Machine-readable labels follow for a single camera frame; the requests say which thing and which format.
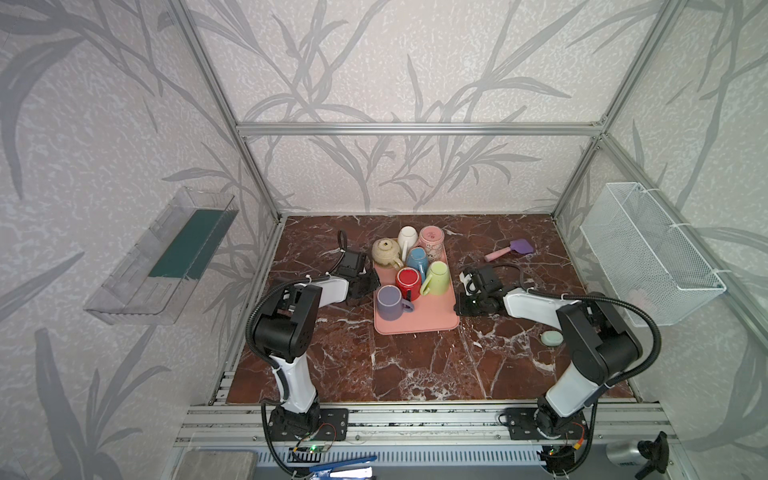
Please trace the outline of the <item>lavender purple mug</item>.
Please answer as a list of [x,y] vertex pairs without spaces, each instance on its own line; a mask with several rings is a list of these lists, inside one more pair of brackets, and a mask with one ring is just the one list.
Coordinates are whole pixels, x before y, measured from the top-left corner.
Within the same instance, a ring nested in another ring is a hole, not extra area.
[[402,296],[395,285],[384,285],[376,293],[376,311],[385,321],[396,321],[414,311],[414,304]]

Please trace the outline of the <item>red mug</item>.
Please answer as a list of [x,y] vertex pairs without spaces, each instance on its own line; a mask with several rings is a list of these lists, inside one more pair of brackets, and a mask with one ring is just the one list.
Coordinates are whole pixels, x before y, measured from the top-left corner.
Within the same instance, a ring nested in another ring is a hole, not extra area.
[[415,302],[420,297],[422,277],[418,270],[412,267],[400,269],[395,282],[403,299]]

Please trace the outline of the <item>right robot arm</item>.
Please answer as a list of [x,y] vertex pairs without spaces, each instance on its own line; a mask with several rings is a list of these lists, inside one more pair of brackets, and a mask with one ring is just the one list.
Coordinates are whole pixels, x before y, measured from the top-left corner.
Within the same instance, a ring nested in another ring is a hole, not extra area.
[[461,317],[504,313],[554,328],[562,334],[570,365],[537,400],[533,427],[557,439],[584,408],[618,383],[648,370],[661,352],[658,325],[644,310],[601,293],[549,294],[505,286],[494,267],[470,267],[459,274],[463,291],[454,310]]

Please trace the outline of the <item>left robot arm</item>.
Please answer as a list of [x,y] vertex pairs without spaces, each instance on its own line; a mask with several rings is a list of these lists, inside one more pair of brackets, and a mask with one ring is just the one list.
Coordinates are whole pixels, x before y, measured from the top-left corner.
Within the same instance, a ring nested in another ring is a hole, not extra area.
[[284,280],[259,300],[248,317],[245,341],[275,377],[279,398],[271,404],[278,419],[307,430],[317,427],[321,413],[307,350],[319,310],[363,298],[379,286],[368,256],[343,249],[330,270]]

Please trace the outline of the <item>white mug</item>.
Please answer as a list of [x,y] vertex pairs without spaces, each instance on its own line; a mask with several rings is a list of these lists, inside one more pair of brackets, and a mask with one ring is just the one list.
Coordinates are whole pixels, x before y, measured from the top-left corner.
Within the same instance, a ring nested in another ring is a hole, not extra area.
[[397,241],[401,250],[402,262],[407,260],[408,252],[416,245],[418,239],[418,232],[414,227],[404,226],[400,229]]

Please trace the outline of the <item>blue dotted mug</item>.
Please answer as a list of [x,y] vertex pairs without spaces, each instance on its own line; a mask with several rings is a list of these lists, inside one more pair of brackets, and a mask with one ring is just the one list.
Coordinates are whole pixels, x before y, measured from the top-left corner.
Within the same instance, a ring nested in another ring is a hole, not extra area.
[[426,278],[429,268],[429,259],[423,247],[416,246],[411,248],[406,257],[405,264],[407,267],[416,270],[419,273],[421,280]]

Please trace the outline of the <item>pink patterned mug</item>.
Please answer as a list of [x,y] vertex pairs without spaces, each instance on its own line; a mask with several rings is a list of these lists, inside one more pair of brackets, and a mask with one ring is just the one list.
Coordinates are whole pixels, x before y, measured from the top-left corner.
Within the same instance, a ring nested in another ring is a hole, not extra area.
[[419,245],[425,250],[430,261],[438,261],[444,254],[444,231],[434,225],[426,226],[419,232]]

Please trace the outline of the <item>pink plastic tray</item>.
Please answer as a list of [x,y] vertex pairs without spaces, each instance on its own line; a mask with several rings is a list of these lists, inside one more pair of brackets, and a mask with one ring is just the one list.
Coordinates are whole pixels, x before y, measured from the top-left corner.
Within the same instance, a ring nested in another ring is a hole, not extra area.
[[[395,285],[396,274],[400,269],[388,268],[374,262],[381,286]],[[374,326],[382,335],[399,335],[407,333],[425,333],[432,331],[452,330],[459,324],[459,317],[454,312],[455,296],[452,284],[443,295],[425,295],[412,302],[414,311],[405,313],[396,321],[381,319],[376,311],[376,293],[374,293]]]

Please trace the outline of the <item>purple pink spatula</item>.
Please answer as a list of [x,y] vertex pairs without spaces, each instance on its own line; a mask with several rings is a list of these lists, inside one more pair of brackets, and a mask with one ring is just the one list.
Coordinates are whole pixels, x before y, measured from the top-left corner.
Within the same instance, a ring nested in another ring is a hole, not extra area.
[[486,262],[492,262],[509,253],[528,255],[534,251],[534,246],[527,239],[515,239],[511,240],[508,246],[486,254],[484,260]]

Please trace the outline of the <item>pale green round lid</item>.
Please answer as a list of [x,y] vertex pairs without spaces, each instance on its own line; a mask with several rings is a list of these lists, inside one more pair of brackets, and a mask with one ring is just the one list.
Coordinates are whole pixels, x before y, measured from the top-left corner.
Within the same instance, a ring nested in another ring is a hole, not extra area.
[[558,347],[563,344],[564,336],[559,331],[545,331],[541,334],[540,340],[547,347]]

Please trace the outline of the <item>black clamp knob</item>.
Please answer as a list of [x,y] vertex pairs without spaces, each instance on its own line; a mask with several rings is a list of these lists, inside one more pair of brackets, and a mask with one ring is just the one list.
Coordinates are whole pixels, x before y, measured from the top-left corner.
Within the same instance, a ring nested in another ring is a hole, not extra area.
[[639,467],[634,478],[642,480],[653,473],[665,474],[670,461],[668,435],[660,431],[654,440],[625,440],[606,446],[608,460],[617,466]]

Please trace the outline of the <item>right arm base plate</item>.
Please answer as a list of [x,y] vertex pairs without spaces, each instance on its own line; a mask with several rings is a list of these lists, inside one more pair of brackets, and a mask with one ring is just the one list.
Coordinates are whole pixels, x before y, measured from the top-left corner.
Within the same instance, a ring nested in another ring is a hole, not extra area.
[[583,439],[587,430],[582,413],[561,419],[536,407],[506,408],[497,421],[507,429],[511,440],[576,441]]

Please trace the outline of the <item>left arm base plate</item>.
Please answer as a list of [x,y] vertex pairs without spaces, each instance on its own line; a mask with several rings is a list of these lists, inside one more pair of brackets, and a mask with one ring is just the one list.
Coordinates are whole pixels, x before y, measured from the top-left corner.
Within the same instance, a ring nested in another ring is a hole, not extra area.
[[310,436],[312,440],[330,442],[345,440],[349,410],[345,408],[314,408],[307,413],[294,413],[276,408],[267,421],[272,441],[298,441]]

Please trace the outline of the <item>clear plastic wall shelf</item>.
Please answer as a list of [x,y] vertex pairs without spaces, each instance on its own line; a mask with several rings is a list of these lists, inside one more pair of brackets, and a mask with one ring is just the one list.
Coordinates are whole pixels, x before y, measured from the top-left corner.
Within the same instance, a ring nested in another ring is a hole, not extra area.
[[89,297],[108,325],[172,325],[239,213],[230,193],[182,187]]

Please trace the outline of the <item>blue handled tool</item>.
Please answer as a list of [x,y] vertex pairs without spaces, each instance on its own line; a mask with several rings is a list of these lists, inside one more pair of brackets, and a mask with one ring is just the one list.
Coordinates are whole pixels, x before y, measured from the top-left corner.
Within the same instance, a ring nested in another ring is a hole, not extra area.
[[377,455],[314,465],[309,468],[312,480],[371,480],[375,478],[372,464]]

